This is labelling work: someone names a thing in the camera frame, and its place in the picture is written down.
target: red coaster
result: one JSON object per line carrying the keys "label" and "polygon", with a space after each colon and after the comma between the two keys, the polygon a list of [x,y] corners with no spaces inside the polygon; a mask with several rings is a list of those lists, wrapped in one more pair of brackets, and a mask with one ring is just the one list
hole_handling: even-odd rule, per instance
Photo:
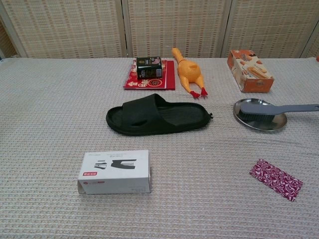
{"label": "red coaster", "polygon": [[303,182],[263,159],[259,159],[250,174],[289,201],[294,201]]}

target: table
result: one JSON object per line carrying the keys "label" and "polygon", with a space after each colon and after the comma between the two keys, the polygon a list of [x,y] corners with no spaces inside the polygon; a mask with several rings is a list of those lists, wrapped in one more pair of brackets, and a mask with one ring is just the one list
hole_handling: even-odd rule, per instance
{"label": "table", "polygon": [[[193,60],[206,99],[193,99],[177,73],[175,91],[123,90],[132,58],[1,62],[0,238],[319,238],[318,113],[289,113],[282,131],[264,133],[232,112],[248,97],[319,103],[319,63],[264,59],[272,90],[247,94],[226,59]],[[108,127],[108,109],[152,93],[200,103],[215,118],[167,135],[129,137]],[[84,152],[135,149],[150,150],[150,194],[78,195]],[[295,202],[249,175],[259,158],[304,182]]]}

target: yellow rubber chicken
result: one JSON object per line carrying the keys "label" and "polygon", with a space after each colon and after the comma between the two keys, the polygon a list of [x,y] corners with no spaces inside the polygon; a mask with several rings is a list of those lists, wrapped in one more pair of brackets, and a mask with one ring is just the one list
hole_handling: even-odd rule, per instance
{"label": "yellow rubber chicken", "polygon": [[[198,98],[199,96],[207,96],[208,93],[205,90],[204,77],[200,72],[199,66],[195,62],[184,59],[184,57],[181,55],[181,52],[177,48],[173,48],[171,52],[178,63],[177,72],[180,83],[185,90],[187,90],[187,92],[189,92],[194,98]],[[200,94],[192,91],[189,88],[189,83],[191,82],[194,82],[201,88]]]}

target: black slipper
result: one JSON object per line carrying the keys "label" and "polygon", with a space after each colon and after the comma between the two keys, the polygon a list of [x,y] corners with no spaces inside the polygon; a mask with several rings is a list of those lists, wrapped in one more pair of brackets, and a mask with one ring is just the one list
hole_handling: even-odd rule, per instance
{"label": "black slipper", "polygon": [[110,109],[106,122],[118,133],[139,136],[202,128],[211,118],[199,104],[169,103],[152,94]]}

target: red notebook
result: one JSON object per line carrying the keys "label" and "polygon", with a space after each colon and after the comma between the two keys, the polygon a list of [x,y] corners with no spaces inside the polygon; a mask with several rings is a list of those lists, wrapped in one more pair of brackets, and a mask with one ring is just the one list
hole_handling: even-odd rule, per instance
{"label": "red notebook", "polygon": [[124,84],[125,90],[175,90],[174,61],[162,60],[163,77],[138,80],[136,74],[136,60]]}

